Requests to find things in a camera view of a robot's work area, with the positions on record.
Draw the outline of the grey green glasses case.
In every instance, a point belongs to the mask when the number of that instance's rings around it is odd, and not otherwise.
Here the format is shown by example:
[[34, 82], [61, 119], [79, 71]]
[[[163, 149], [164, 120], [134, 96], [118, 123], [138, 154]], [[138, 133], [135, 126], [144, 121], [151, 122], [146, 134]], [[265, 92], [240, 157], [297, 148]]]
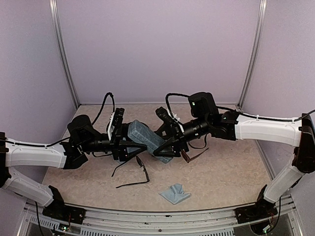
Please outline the grey green glasses case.
[[154, 155], [154, 151], [164, 143], [164, 139], [138, 120], [123, 123], [123, 137], [128, 141], [146, 145], [147, 152], [164, 164], [173, 159], [173, 157]]

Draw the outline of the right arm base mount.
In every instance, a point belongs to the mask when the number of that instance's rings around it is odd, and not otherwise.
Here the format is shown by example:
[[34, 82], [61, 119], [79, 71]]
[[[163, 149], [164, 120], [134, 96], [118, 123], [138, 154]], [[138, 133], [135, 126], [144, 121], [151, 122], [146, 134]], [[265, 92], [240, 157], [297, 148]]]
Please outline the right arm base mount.
[[272, 215], [278, 214], [275, 203], [271, 203], [263, 198], [266, 187], [267, 185], [261, 189], [257, 200], [253, 205], [238, 207], [234, 210], [237, 222], [239, 224], [271, 217]]

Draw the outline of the brown frame sunglasses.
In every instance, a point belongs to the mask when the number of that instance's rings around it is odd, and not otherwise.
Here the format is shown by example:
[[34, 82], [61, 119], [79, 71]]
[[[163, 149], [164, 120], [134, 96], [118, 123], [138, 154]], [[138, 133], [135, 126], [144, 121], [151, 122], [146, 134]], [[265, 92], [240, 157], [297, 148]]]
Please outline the brown frame sunglasses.
[[197, 159], [199, 156], [201, 156], [204, 152], [206, 152], [209, 148], [205, 148], [202, 152], [200, 152], [199, 154], [193, 156], [193, 157], [190, 157], [184, 150], [181, 151], [181, 156], [183, 157], [183, 159], [189, 163], [195, 159]]

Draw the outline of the light blue cleaning cloth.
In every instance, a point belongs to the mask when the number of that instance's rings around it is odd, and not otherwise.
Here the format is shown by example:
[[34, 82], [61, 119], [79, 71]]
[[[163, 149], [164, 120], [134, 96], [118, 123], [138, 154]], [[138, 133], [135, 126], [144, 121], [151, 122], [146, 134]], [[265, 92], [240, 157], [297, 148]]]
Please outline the light blue cleaning cloth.
[[179, 183], [169, 186], [167, 190], [164, 190], [159, 194], [173, 205], [179, 204], [191, 196], [191, 193], [185, 192], [183, 185]]

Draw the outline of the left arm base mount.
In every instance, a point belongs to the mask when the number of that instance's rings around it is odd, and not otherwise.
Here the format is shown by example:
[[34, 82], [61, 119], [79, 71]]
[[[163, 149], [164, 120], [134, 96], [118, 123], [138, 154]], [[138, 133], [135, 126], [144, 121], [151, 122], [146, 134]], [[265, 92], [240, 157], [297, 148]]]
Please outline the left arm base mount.
[[81, 207], [66, 205], [58, 189], [51, 185], [48, 187], [52, 191], [53, 201], [44, 207], [42, 214], [61, 221], [82, 225], [86, 210]]

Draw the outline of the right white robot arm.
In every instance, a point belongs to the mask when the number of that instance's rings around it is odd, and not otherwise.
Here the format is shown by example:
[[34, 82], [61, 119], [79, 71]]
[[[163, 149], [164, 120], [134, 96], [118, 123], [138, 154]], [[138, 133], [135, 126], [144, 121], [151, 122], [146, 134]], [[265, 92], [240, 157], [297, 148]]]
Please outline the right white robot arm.
[[260, 140], [283, 143], [294, 147], [293, 159], [272, 182], [262, 189], [252, 214], [262, 218], [271, 210], [289, 188], [305, 174], [315, 170], [315, 131], [310, 114], [299, 118], [269, 118], [249, 115], [225, 108], [225, 113], [215, 104], [209, 92], [187, 96], [193, 120], [181, 123], [171, 108], [160, 107], [156, 115], [163, 125], [156, 133], [164, 143], [154, 150], [154, 156], [187, 157], [188, 142], [210, 134], [224, 140]]

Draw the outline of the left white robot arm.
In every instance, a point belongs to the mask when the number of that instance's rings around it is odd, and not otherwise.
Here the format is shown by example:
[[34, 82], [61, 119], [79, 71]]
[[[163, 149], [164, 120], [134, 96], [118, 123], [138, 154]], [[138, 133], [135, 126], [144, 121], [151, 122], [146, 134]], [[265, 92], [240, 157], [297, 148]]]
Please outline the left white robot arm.
[[147, 149], [122, 135], [125, 124], [118, 115], [114, 119], [111, 133], [100, 133], [94, 129], [87, 115], [75, 117], [67, 128], [70, 134], [55, 144], [19, 143], [0, 134], [0, 186], [18, 195], [27, 197], [39, 205], [49, 208], [59, 219], [69, 214], [69, 208], [57, 188], [40, 184], [18, 172], [16, 166], [45, 166], [64, 170], [75, 170], [88, 161], [87, 154], [110, 152], [120, 161], [129, 160]]

